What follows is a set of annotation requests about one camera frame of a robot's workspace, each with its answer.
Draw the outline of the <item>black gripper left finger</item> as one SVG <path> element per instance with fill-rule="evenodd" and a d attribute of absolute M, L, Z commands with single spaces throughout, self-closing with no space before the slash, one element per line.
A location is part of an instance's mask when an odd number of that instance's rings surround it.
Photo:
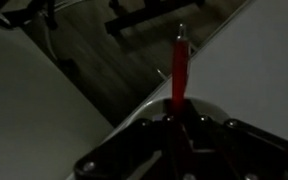
<path fill-rule="evenodd" d="M 178 180 L 172 163 L 170 139 L 177 123 L 163 118 L 140 118 L 115 136 L 81 157 L 74 165 L 76 180 L 127 180 L 148 162 L 156 151 L 161 157 L 140 180 Z"/>

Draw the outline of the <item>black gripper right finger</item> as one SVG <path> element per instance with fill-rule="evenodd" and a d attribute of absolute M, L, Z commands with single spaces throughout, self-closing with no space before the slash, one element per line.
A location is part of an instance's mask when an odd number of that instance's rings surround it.
<path fill-rule="evenodd" d="M 288 180 L 288 140 L 215 105 L 184 101 L 180 134 L 183 173 L 197 180 Z"/>

